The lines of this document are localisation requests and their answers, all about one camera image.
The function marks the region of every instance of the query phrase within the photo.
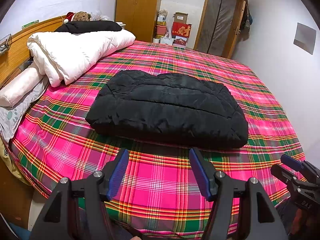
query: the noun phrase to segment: blue gripper pad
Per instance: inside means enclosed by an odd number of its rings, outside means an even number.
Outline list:
[[[288,167],[290,167],[295,171],[303,170],[303,164],[288,155],[283,154],[280,160],[284,165],[287,165]]]
[[[204,160],[197,148],[192,148],[189,151],[189,161],[201,195],[207,201],[213,201],[218,191],[218,185],[214,178],[215,167],[212,163]]]
[[[127,166],[128,166],[128,162],[129,162],[129,152],[127,149],[124,149],[120,157],[120,160],[116,164],[116,167],[114,168],[113,173],[109,180],[109,190],[107,193],[107,198],[110,201],[118,193],[125,170],[127,169]]]

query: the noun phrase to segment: bolt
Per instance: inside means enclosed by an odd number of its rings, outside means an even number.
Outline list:
[[[63,178],[60,179],[60,183],[66,184],[68,182],[68,180],[69,179],[67,177],[63,177]]]
[[[251,183],[253,183],[253,184],[257,184],[257,183],[259,182],[258,179],[255,178],[255,177],[250,178],[250,181],[251,181]]]
[[[216,172],[216,176],[217,176],[218,178],[223,178],[225,175],[226,175],[226,174],[225,174],[223,171],[217,171],[217,172]]]
[[[95,171],[93,173],[93,176],[95,176],[96,178],[100,178],[102,176],[102,171]]]

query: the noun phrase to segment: pink basket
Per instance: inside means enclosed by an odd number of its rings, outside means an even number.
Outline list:
[[[157,34],[165,35],[167,32],[167,26],[157,25]]]

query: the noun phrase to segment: plaid bedsheet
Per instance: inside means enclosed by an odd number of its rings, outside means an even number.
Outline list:
[[[207,152],[207,160],[233,178],[257,177],[274,204],[287,197],[285,185],[270,174],[270,168],[280,163],[282,154],[303,160],[304,153],[282,107],[250,68],[196,51],[138,41],[100,59],[72,84],[49,87],[26,113],[11,141],[11,154],[44,196],[61,177],[85,178],[126,147],[130,158],[124,179],[114,200],[106,203],[111,218],[147,235],[201,237],[212,203],[200,195],[188,149],[101,136],[85,121],[99,90],[126,69],[153,75],[178,72],[226,85],[249,123],[248,144]],[[238,208],[235,199],[230,231],[236,227]]]

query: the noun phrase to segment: wooden headboard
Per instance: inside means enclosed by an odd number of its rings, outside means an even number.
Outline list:
[[[27,59],[31,57],[27,40],[37,32],[53,32],[62,25],[65,15],[39,22],[19,31],[12,36],[12,45],[7,53],[0,56],[0,87],[10,75]]]

